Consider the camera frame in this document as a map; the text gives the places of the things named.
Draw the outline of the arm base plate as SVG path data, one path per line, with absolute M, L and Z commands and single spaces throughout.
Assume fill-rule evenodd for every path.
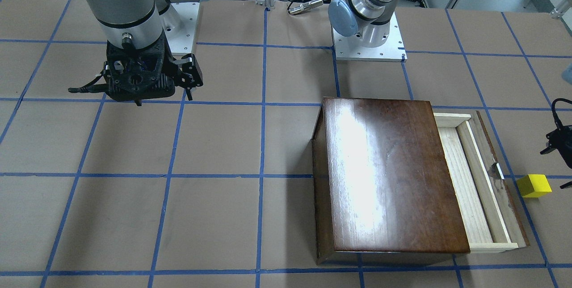
M 337 60 L 405 62 L 408 59 L 396 13 L 388 23 L 370 24 L 351 37 L 332 29 L 332 38 Z
M 199 2 L 174 3 L 160 16 L 172 54 L 194 53 L 200 6 Z

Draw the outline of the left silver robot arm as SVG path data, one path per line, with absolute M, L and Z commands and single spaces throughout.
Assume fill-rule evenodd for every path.
M 333 29 L 333 33 L 340 34 L 342 38 L 351 38 L 359 34 L 364 37 L 367 27 L 381 26 L 386 21 L 387 16 L 393 14 L 391 5 L 395 0 L 333 0 L 328 9 L 328 17 Z M 509 39 L 517 46 L 516 53 L 480 53 L 468 52 L 467 44 L 463 42 L 459 33 L 460 28 L 455 24 L 449 10 L 445 10 L 447 21 L 451 27 L 452 33 L 459 46 L 458 52 L 452 52 L 453 56 L 460 56 L 464 59 L 467 70 L 472 76 L 476 93 L 478 93 L 481 105 L 480 109 L 505 110 L 505 111 L 545 111 L 551 113 L 555 123 L 555 131 L 547 134 L 546 148 L 542 150 L 542 154 L 548 154 L 552 151 L 559 152 L 566 164 L 571 164 L 571 126 L 564 125 L 559 118 L 558 103 L 570 104 L 571 101 L 564 97 L 550 99 L 546 89 L 539 80 L 537 71 L 532 66 L 531 59 L 565 59 L 566 55 L 552 55 L 529 53 L 524 48 L 524 40 L 519 38 L 516 32 L 517 20 L 538 19 L 538 24 L 533 24 L 532 34 L 540 34 L 543 30 L 549 29 L 556 25 L 557 21 L 552 19 L 547 13 L 505 13 L 499 15 L 502 18 L 503 25 L 509 31 Z M 480 84 L 474 76 L 474 68 L 471 65 L 471 58 L 498 58 L 499 60 L 520 59 L 526 64 L 530 74 L 529 78 L 534 81 L 534 90 L 532 97 L 538 99 L 537 106 L 528 106 L 527 101 L 529 94 L 527 90 L 520 87 L 519 77 L 513 77 L 513 85 L 502 85 L 499 92 L 502 97 L 514 101 L 513 106 L 496 106 L 486 101 L 484 94 L 484 85 Z

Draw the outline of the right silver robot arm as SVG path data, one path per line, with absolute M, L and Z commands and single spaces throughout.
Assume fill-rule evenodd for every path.
M 70 93 L 105 93 L 118 102 L 171 97 L 204 82 L 193 54 L 200 3 L 207 0 L 86 0 L 107 38 L 96 78 Z

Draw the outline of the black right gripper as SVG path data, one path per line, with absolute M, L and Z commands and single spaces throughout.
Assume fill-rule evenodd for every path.
M 195 54 L 176 60 L 166 38 L 135 50 L 123 49 L 107 42 L 104 68 L 94 80 L 70 93 L 106 93 L 118 102 L 158 99 L 174 95 L 176 87 L 192 101 L 192 91 L 204 85 L 202 70 Z

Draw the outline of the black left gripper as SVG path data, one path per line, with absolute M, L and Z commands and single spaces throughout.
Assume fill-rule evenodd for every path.
M 568 168 L 572 168 L 572 132 L 571 125 L 556 125 L 556 129 L 546 134 L 547 146 L 540 154 L 549 154 L 558 150 Z M 560 189 L 572 188 L 572 181 L 560 185 Z

